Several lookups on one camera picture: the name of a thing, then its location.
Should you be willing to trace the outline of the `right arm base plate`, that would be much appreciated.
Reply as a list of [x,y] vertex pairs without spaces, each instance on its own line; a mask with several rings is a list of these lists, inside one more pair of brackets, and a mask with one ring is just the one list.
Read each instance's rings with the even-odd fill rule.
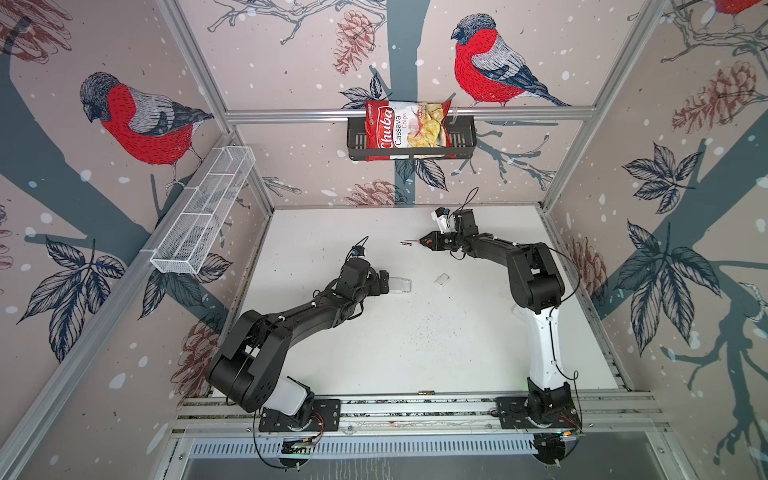
[[504,430],[580,429],[579,411],[572,400],[555,401],[547,406],[528,397],[503,396],[495,400],[496,416]]

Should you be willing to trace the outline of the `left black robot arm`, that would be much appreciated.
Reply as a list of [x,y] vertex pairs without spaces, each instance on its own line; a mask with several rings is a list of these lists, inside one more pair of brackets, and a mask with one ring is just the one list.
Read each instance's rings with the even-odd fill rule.
[[339,276],[308,302],[278,313],[243,313],[219,346],[206,380],[243,410],[265,406],[278,389],[291,347],[362,315],[364,301],[390,292],[390,274],[362,257],[347,260]]

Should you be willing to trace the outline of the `white battery cover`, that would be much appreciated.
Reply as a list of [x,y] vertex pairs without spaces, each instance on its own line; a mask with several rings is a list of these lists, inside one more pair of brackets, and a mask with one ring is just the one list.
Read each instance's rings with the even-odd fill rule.
[[450,282],[451,278],[448,274],[441,274],[439,275],[436,280],[434,281],[434,284],[438,287],[444,287]]

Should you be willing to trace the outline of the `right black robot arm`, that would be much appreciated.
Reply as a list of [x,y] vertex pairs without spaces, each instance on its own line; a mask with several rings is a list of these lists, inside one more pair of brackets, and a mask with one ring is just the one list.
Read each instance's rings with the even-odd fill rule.
[[552,250],[541,242],[511,242],[482,233],[470,209],[452,212],[439,207],[431,218],[437,229],[423,236],[420,245],[432,251],[487,260],[507,271],[515,313],[526,322],[530,333],[527,418],[537,427],[564,420],[579,428],[580,413],[572,396],[577,375],[567,375],[560,366],[558,316],[565,283]]

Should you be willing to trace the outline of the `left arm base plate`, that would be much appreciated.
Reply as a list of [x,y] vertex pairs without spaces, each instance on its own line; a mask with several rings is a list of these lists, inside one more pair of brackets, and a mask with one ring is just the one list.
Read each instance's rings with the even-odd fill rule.
[[336,432],[341,416],[339,399],[306,400],[294,415],[264,408],[259,417],[260,433]]

